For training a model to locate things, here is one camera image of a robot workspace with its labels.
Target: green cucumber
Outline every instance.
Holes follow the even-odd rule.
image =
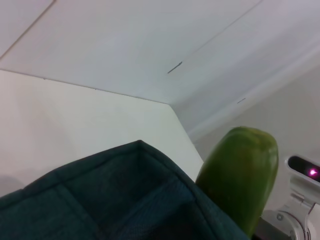
[[[278,161],[270,134],[236,127],[216,145],[195,183],[251,238],[274,186]]]

